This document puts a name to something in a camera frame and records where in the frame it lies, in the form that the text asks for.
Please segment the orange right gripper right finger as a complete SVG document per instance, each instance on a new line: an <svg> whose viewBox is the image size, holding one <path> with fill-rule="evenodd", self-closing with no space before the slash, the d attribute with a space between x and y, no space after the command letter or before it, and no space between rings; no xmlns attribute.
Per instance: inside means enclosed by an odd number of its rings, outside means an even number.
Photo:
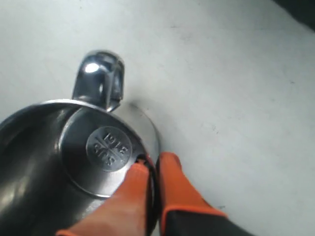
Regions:
<svg viewBox="0 0 315 236"><path fill-rule="evenodd" d="M182 171L171 152L158 158L162 236L247 236L227 215L208 204Z"/></svg>

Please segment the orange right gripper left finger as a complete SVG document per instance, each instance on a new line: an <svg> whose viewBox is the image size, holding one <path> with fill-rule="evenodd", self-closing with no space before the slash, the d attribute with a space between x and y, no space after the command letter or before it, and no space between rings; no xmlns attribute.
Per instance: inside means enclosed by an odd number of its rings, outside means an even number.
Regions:
<svg viewBox="0 0 315 236"><path fill-rule="evenodd" d="M133 164L116 192L93 213L57 236L144 236L149 169Z"/></svg>

